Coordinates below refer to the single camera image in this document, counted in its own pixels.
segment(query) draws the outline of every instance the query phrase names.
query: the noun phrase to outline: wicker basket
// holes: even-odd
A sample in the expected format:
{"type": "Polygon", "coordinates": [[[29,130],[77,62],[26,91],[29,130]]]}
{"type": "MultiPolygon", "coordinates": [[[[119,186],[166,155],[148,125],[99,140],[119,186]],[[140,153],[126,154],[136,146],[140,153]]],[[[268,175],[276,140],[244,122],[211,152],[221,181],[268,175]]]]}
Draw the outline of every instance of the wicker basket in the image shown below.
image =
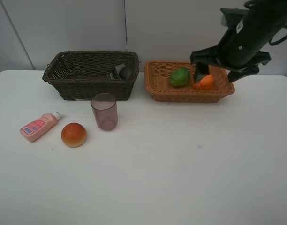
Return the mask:
{"type": "Polygon", "coordinates": [[[64,100],[90,100],[100,93],[110,93],[116,100],[128,100],[139,73],[134,52],[72,51],[59,53],[48,65],[43,80],[64,100]],[[128,82],[110,79],[114,67],[124,63],[131,69],[128,82]]]}
{"type": "Polygon", "coordinates": [[[145,87],[153,99],[162,102],[217,102],[235,92],[232,83],[228,82],[225,70],[210,67],[214,75],[215,86],[212,90],[194,90],[191,86],[174,88],[169,84],[170,74],[179,68],[187,68],[195,73],[195,66],[188,62],[149,61],[145,65],[145,87]]]}

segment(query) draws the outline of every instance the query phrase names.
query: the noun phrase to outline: basket rim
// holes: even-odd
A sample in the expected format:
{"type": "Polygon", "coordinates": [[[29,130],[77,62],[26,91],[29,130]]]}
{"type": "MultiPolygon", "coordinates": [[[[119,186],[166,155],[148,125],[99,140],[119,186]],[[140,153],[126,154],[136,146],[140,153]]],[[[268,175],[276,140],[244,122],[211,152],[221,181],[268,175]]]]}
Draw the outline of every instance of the basket rim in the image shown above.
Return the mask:
{"type": "Polygon", "coordinates": [[[42,79],[49,83],[49,84],[58,84],[58,83],[111,83],[111,84],[132,84],[136,81],[139,74],[139,58],[138,55],[135,52],[127,52],[127,51],[64,51],[58,53],[51,63],[47,65],[47,68],[44,71],[42,79]],[[127,82],[124,80],[112,80],[110,78],[108,79],[57,79],[57,78],[50,78],[48,77],[48,74],[51,72],[52,68],[55,66],[56,61],[65,54],[94,54],[94,53],[107,53],[107,54],[125,54],[125,55],[132,55],[135,59],[136,68],[135,68],[135,75],[131,80],[128,80],[127,82]]]}
{"type": "Polygon", "coordinates": [[[151,94],[158,94],[158,95],[168,95],[168,94],[174,94],[174,95],[184,95],[184,94],[195,94],[195,95],[218,95],[218,94],[224,94],[224,95],[232,95],[235,92],[235,88],[233,83],[230,83],[231,89],[226,90],[226,91],[221,91],[221,90],[157,90],[154,89],[150,86],[150,74],[148,71],[148,67],[150,64],[153,63],[186,63],[189,64],[188,61],[175,61],[175,60],[150,60],[146,62],[145,67],[144,67],[144,78],[145,78],[145,87],[147,91],[149,91],[151,94]]]}

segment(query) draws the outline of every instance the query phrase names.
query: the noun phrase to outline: cup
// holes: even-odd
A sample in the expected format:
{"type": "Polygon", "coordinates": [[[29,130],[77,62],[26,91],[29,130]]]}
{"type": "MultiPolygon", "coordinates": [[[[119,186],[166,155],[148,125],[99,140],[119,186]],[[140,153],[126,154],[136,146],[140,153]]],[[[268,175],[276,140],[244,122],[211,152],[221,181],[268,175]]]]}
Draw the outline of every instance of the cup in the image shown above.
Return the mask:
{"type": "Polygon", "coordinates": [[[97,126],[104,130],[113,130],[118,122],[115,97],[109,93],[98,94],[91,100],[97,126]]]}

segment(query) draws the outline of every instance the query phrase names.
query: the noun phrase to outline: white bottle cap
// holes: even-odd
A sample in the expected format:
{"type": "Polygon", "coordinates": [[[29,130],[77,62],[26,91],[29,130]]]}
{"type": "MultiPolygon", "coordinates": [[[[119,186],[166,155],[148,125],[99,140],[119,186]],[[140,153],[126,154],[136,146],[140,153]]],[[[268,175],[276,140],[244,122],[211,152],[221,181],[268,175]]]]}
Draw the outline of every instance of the white bottle cap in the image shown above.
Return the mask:
{"type": "Polygon", "coordinates": [[[61,114],[59,112],[53,112],[52,114],[54,117],[56,117],[57,120],[60,120],[61,114]]]}

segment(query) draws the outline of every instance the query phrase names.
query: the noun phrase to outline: bread roll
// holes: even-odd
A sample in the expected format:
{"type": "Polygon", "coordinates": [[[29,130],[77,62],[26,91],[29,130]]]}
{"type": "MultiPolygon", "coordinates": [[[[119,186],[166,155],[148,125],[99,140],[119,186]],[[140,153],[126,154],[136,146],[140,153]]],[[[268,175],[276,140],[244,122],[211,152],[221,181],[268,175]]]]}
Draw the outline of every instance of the bread roll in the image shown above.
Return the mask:
{"type": "Polygon", "coordinates": [[[62,132],[62,141],[70,148],[77,148],[86,141],[87,133],[85,128],[78,123],[67,124],[62,132]]]}

